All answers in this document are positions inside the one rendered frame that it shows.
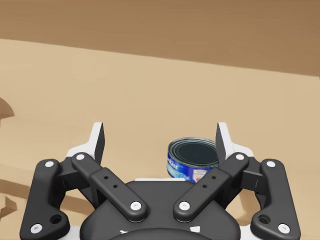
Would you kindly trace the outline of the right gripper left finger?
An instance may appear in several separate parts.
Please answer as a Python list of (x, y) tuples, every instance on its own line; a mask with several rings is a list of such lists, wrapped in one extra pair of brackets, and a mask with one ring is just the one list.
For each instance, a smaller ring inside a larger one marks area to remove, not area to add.
[(93, 124), (87, 143), (71, 148), (64, 159), (37, 163), (19, 231), (20, 238), (63, 238), (71, 228), (61, 211), (66, 192), (78, 189), (95, 209), (109, 201), (128, 221), (148, 215), (148, 206), (111, 170), (101, 166), (105, 148), (102, 122)]

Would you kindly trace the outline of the pale wooden shelf unit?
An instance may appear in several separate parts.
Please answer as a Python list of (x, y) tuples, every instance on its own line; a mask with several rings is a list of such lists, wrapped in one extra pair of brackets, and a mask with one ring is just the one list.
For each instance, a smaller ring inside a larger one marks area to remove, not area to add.
[(0, 240), (36, 164), (103, 122), (102, 165), (166, 178), (168, 144), (218, 122), (286, 169), (320, 240), (320, 0), (0, 0)]

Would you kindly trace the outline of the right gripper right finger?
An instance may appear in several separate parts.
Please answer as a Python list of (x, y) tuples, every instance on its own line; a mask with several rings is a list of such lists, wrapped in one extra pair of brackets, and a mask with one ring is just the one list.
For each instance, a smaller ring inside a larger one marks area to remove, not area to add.
[(301, 229), (284, 164), (276, 159), (257, 161), (248, 147), (233, 143), (228, 126), (218, 122), (215, 146), (219, 166), (213, 168), (173, 205), (173, 216), (190, 223), (211, 203), (225, 209), (243, 190), (254, 192), (260, 210), (250, 224), (239, 226), (218, 213), (218, 229), (201, 228), (206, 238), (300, 238)]

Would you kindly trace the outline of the blue flat can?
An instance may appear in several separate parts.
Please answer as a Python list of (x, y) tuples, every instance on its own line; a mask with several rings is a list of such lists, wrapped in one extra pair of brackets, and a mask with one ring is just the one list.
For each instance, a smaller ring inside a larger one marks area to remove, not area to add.
[(216, 144), (210, 139), (183, 137), (168, 145), (166, 168), (173, 178), (195, 184), (219, 165)]

